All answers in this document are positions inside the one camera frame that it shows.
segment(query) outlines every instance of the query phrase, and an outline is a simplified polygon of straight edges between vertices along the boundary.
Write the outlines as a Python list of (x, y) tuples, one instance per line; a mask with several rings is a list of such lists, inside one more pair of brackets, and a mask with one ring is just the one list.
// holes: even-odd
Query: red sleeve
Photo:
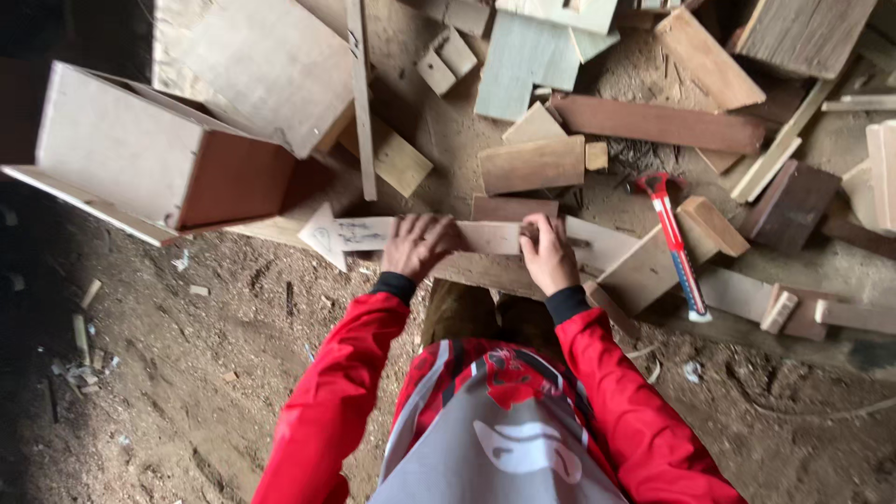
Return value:
[(385, 292), (349, 304), (280, 412), (254, 504), (345, 501), (342, 460), (361, 443), (390, 342), (408, 314)]
[(746, 503), (685, 421), (613, 341), (602, 309), (584, 311), (556, 332), (588, 393), (619, 482), (635, 503)]

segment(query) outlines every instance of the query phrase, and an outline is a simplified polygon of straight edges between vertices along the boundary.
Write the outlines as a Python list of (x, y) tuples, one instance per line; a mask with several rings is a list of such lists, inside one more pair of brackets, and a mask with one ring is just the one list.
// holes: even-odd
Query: hand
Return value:
[(522, 222), (538, 228), (538, 246), (531, 237), (521, 234), (520, 247), (532, 280), (545, 295), (550, 297), (566, 287), (581, 284), (573, 248), (566, 242), (564, 221), (552, 221), (543, 213), (534, 213)]
[(382, 271), (403, 274), (420, 284), (430, 271), (456, 250), (463, 248), (461, 230), (451, 215), (396, 217), (383, 252)]

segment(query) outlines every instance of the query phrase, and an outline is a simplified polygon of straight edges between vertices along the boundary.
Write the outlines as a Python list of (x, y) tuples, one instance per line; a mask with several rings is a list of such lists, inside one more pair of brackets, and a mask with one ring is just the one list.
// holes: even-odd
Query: wooden box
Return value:
[(205, 112), (139, 83), (54, 62), (34, 170), (45, 184), (73, 187), (174, 232), (277, 214), (295, 157)]

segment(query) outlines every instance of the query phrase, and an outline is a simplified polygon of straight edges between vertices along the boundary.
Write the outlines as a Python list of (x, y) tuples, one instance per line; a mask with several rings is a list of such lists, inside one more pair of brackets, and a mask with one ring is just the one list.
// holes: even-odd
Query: hammer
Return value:
[(656, 209), (659, 217), (659, 224), (663, 228), (663, 234), (666, 235), (666, 245), (669, 248), (669, 253), (672, 254), (672, 262), (675, 264), (676, 273), (678, 273), (678, 282), (681, 283), (681, 288), (685, 292), (687, 317), (692, 322), (710, 322), (712, 314), (706, 306), (706, 301), (703, 300), (700, 284), (697, 283), (694, 268), (691, 267), (691, 260), (687, 257), (685, 241), (682, 239), (681, 231), (678, 230), (678, 223), (672, 212), (672, 204), (669, 202), (669, 194), (666, 190), (666, 183), (669, 180), (679, 186), (685, 184), (681, 178), (671, 177), (668, 173), (649, 173), (627, 183), (625, 192), (628, 194), (646, 192), (650, 195), (653, 208)]

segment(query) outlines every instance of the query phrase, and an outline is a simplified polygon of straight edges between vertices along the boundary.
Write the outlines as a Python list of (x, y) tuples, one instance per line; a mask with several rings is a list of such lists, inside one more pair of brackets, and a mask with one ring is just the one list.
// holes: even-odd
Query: leg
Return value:
[(433, 291), (423, 321), (423, 346), (443, 339), (491, 339), (498, 331), (495, 302), (488, 289), (433, 280)]
[(545, 303), (501, 294), (497, 310), (501, 319), (499, 339), (530, 346), (549, 357), (565, 362), (560, 341), (554, 332), (554, 319), (547, 312)]

